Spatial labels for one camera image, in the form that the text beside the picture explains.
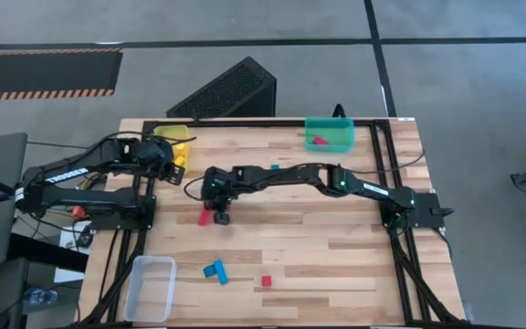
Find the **transparent bin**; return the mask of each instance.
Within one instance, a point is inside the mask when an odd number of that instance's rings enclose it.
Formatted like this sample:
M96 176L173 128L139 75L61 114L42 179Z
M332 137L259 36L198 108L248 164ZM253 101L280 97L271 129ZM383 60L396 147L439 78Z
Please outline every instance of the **transparent bin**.
M176 266L171 257L138 256L133 261L123 317L162 323L172 312Z
M354 147L354 121L349 118L307 117L305 122L306 151L311 152L350 152ZM328 145L313 143L320 137Z
M156 136L170 137L175 139L188 139L192 138L192 134L185 125L166 125L160 126L153 129L153 134ZM190 155L190 143L181 143L173 147L174 150L174 162L177 165L182 166L188 171L188 156Z

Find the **yellow object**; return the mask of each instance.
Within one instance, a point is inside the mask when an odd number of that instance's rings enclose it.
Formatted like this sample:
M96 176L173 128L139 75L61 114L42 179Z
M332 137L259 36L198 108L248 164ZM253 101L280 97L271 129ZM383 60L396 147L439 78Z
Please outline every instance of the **yellow object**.
M153 130L153 134L161 137L174 138L176 140L184 140L192 138L192 134L188 130L188 127L185 125L165 125L157 127ZM190 154L190 145L189 143L179 143L172 147L174 151L174 163L176 165L182 166L186 171L188 167L188 155Z
M175 158L174 163L177 164L177 165L180 165L180 166L184 166L185 160L186 159L183 156L180 155L177 158Z

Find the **teal plastic container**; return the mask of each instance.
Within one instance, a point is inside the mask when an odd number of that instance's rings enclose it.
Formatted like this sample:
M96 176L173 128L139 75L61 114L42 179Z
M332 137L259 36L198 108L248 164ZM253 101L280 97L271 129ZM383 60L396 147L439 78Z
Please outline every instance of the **teal plastic container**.
M304 134L306 151L346 153L354 147L354 121L349 118L307 117ZM313 143L316 137L328 145Z

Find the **red cube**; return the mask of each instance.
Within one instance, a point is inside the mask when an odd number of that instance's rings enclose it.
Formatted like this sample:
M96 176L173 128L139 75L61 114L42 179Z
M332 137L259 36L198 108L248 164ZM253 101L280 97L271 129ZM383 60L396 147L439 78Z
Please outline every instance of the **red cube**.
M271 286L271 283L272 283L272 281L271 281L271 276L270 275L263 275L261 277L261 285L263 287L269 287L269 286Z

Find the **water bottle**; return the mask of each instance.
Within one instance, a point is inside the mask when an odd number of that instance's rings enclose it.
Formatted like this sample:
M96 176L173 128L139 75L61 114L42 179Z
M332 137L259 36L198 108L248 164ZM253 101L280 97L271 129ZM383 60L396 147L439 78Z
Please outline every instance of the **water bottle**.
M24 292L24 304L29 306L50 305L58 298L58 293L53 290L43 290L42 288L32 287Z

